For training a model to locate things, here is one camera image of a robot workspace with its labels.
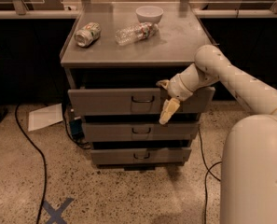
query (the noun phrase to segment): drawer cabinet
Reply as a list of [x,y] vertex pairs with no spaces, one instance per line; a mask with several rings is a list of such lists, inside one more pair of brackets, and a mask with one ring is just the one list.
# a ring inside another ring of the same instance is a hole
[[[168,124],[159,124],[170,97],[156,83],[183,72],[210,40],[188,3],[147,4],[162,7],[165,18],[151,39],[124,47],[115,41],[117,29],[137,21],[143,3],[87,3],[62,49],[69,98],[99,166],[183,164],[215,92],[198,90]],[[89,21],[100,23],[102,35],[83,49],[73,37]]]

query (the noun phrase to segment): white bowl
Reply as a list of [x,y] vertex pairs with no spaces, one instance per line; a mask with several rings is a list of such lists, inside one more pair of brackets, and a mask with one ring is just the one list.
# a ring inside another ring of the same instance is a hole
[[139,22],[153,22],[158,24],[163,16],[163,9],[154,6],[138,7],[136,14]]

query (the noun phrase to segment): clear plastic bottle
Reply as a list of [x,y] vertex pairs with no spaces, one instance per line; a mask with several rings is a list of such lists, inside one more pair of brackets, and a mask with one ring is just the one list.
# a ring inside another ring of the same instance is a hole
[[120,46],[125,46],[136,41],[147,39],[156,33],[157,30],[158,25],[156,23],[137,23],[116,31],[116,41]]

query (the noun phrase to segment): white paper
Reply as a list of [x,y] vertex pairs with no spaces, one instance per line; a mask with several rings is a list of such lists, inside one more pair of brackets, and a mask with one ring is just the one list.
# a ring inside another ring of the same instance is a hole
[[62,104],[51,105],[29,113],[28,131],[48,127],[63,121]]

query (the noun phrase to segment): counter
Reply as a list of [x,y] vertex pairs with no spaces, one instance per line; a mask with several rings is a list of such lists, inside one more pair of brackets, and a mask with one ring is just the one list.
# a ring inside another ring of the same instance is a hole
[[[119,46],[116,30],[138,22],[135,10],[144,5],[164,10],[159,31],[147,40]],[[83,49],[71,35],[62,53],[63,67],[187,66],[200,46],[210,44],[188,3],[87,4],[75,31],[91,21],[100,23],[101,37]]]

